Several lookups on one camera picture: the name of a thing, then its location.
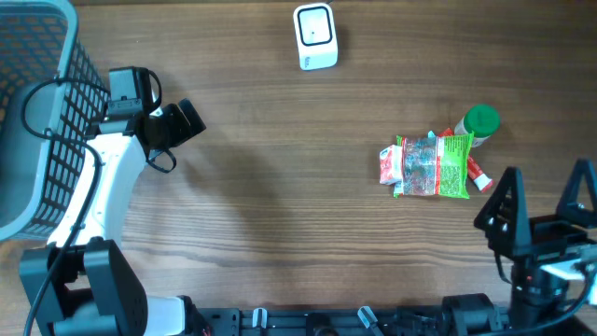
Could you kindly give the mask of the green snack packet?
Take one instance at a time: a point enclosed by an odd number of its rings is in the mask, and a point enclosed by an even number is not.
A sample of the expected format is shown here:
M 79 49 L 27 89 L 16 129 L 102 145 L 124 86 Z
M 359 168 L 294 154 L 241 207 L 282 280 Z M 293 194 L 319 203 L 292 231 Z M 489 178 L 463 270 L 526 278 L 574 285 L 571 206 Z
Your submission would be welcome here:
M 472 134 L 397 136 L 396 142 L 402 148 L 402 178 L 395 183 L 395 198 L 436 195 L 469 198 L 466 179 Z

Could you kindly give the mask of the pink tissue pack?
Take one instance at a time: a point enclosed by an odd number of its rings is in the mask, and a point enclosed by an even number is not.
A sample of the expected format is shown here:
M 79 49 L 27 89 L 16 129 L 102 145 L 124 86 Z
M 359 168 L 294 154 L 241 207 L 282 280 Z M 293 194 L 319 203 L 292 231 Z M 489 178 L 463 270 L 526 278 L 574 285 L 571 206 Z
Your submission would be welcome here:
M 403 148 L 398 145 L 391 145 L 380 152 L 381 184 L 393 185 L 402 180 L 402 157 Z

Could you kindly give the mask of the green lid jar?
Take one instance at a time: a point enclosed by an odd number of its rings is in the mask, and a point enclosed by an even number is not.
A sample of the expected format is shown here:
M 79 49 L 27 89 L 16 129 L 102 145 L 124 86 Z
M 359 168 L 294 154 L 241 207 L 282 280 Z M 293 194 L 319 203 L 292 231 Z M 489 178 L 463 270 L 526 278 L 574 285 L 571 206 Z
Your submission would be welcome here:
M 472 134 L 472 147 L 479 147 L 499 129 L 501 118 L 490 105 L 474 105 L 454 127 L 456 135 Z

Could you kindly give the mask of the red stick packet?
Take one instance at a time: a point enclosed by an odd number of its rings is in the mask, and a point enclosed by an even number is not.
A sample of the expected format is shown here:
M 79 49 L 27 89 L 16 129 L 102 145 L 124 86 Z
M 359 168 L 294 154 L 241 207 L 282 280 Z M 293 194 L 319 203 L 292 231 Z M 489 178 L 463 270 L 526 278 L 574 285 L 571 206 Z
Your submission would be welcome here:
M 473 140 L 474 134 L 456 134 L 452 129 L 447 129 L 435 137 L 436 195 L 468 199 L 468 179 L 481 192 L 487 191 L 493 185 L 493 180 L 470 155 Z

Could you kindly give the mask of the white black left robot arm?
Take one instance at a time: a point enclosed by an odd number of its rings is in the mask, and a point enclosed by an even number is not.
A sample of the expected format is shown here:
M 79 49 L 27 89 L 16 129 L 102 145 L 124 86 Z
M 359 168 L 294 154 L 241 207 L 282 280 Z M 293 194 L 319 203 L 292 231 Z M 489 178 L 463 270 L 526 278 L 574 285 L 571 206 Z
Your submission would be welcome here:
M 205 128 L 190 101 L 161 98 L 157 75 L 133 66 L 111 70 L 107 83 L 38 81 L 12 98 L 1 132 L 1 235 L 44 242 L 20 261 L 26 332 L 191 332 L 189 301 L 147 295 L 120 251 L 138 176 Z

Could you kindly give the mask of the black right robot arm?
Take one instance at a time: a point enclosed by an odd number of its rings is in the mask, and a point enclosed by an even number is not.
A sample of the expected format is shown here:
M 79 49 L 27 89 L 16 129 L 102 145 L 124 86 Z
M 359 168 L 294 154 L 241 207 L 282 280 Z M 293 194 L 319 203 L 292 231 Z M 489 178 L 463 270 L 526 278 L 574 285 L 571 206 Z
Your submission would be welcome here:
M 581 329 L 576 312 L 596 302 L 595 209 L 578 200 L 580 185 L 596 198 L 590 161 L 576 162 L 554 214 L 529 217 L 521 171 L 508 167 L 474 220 L 484 232 L 500 278 L 511 286 L 506 310 L 483 294 L 446 297 L 447 335 L 555 335 Z

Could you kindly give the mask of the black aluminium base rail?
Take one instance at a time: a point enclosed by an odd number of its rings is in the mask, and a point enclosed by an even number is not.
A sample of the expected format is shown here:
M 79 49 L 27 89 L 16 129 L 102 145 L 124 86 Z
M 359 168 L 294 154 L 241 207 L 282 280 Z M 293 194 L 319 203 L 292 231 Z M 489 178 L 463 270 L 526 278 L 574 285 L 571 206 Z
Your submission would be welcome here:
M 510 326 L 507 310 L 487 302 L 376 310 L 198 309 L 150 315 L 146 335 L 481 335 Z

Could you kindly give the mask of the grey plastic mesh basket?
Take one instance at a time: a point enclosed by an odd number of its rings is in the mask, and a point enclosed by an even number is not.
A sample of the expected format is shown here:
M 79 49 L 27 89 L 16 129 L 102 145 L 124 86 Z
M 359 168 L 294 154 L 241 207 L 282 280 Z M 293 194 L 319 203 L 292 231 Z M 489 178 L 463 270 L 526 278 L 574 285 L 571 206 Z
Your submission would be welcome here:
M 2 239 L 45 240 L 60 224 L 107 98 L 71 3 L 2 2 Z

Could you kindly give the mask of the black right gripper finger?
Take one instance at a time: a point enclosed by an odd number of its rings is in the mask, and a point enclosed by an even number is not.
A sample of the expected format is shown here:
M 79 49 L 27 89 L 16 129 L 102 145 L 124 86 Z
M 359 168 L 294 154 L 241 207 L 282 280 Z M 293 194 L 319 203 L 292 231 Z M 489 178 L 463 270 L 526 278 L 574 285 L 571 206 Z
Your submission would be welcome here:
M 578 201 L 585 183 L 592 209 Z M 591 161 L 578 159 L 556 207 L 556 215 L 585 229 L 596 228 L 596 173 Z
M 488 247 L 505 257 L 530 254 L 532 234 L 521 170 L 507 167 L 493 194 L 474 219 L 484 231 Z

